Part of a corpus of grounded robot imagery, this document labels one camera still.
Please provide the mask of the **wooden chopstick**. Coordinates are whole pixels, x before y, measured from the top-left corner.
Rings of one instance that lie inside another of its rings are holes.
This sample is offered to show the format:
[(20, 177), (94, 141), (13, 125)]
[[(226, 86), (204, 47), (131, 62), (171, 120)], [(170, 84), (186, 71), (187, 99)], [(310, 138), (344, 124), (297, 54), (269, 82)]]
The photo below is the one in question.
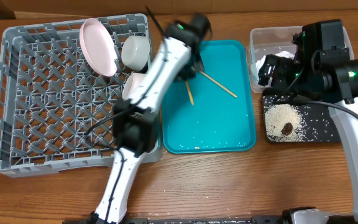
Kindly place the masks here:
[(188, 96), (189, 96), (189, 99), (190, 99), (190, 103), (191, 103), (192, 106), (194, 106), (195, 103), (194, 103), (192, 92), (190, 90), (190, 84), (188, 83), (188, 80), (185, 81), (185, 84), (186, 84), (186, 89), (187, 89)]
[(229, 89), (227, 89), (225, 86), (223, 86), (222, 84), (220, 84), (219, 82), (217, 82), (215, 79), (213, 79), (212, 77), (210, 77), (208, 74), (206, 74), (205, 72), (200, 71), (200, 74), (202, 74), (204, 77), (206, 77), (208, 80), (210, 80), (211, 82), (213, 82), (215, 85), (217, 85), (218, 87), (220, 87), (221, 89), (223, 89), (224, 91), (226, 91), (228, 94), (230, 94), (231, 96), (233, 96), (234, 98), (237, 98), (237, 95), (234, 94), (232, 91), (230, 91)]

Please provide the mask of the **white napkin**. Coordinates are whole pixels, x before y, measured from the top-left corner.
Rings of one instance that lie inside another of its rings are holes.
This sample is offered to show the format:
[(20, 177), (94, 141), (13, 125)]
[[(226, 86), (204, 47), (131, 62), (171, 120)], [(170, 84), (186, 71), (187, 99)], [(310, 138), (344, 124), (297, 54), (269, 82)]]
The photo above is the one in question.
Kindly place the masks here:
[(270, 78), (273, 78), (276, 73), (291, 67), (294, 58), (295, 55), (288, 51), (263, 56), (262, 59), (256, 63), (259, 80), (269, 80)]

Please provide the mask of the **brown food scrap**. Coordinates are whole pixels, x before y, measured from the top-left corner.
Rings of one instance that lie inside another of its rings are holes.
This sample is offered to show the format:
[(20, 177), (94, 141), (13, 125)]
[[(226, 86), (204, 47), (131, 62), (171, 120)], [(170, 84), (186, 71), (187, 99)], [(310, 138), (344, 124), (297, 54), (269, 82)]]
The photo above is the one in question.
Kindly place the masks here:
[(285, 123), (281, 133), (284, 136), (288, 136), (293, 132), (293, 125), (291, 123)]

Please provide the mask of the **grey bowl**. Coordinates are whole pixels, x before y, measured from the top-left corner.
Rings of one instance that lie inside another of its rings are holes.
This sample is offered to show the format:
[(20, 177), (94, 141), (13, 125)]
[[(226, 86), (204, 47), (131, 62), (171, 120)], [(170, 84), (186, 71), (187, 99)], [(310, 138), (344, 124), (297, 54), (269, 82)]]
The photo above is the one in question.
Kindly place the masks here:
[(141, 71), (147, 65), (150, 56), (150, 42), (144, 36), (129, 36), (122, 47), (121, 59), (125, 66), (133, 71)]

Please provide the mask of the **pink bowl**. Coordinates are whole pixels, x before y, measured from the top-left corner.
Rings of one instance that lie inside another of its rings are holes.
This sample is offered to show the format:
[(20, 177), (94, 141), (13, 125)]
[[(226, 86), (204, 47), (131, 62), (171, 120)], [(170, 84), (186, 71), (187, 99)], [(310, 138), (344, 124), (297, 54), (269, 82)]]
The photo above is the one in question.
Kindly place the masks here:
[(145, 74), (143, 73), (132, 73), (126, 80), (122, 91), (122, 98), (124, 100), (128, 99), (130, 94), (142, 83), (144, 78)]

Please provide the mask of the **pink round plate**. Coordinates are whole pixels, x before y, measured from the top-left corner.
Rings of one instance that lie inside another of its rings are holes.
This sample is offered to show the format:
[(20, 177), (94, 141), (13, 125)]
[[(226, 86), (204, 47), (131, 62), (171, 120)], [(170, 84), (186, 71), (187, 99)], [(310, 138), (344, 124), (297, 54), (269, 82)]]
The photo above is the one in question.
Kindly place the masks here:
[(81, 25), (80, 47), (87, 63), (96, 73), (111, 77), (117, 72), (114, 42), (97, 19), (89, 18)]

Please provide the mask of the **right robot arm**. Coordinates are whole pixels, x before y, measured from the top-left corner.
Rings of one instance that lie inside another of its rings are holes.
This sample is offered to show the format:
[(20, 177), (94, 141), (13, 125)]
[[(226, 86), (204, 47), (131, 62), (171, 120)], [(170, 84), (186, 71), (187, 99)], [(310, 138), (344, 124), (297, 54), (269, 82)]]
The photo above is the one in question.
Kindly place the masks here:
[(315, 207), (284, 210), (278, 223), (358, 223), (358, 59), (345, 45), (342, 21), (320, 21), (293, 35), (293, 59), (266, 55), (258, 83), (277, 93), (275, 105), (323, 105), (345, 153), (352, 193), (352, 214), (324, 212)]

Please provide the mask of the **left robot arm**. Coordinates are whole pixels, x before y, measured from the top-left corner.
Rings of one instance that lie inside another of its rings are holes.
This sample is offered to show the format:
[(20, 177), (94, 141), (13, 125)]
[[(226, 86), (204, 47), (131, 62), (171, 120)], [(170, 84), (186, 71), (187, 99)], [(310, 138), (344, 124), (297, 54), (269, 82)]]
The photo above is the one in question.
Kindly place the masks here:
[(200, 47), (209, 19), (195, 14), (189, 23), (175, 21), (162, 32), (162, 42), (144, 80), (128, 99), (118, 100), (113, 115), (90, 127), (87, 132), (112, 122), (115, 138), (114, 164), (103, 197), (87, 223), (120, 223), (127, 212), (127, 201), (139, 166), (153, 156), (160, 136), (159, 110), (174, 81), (195, 77), (204, 69)]

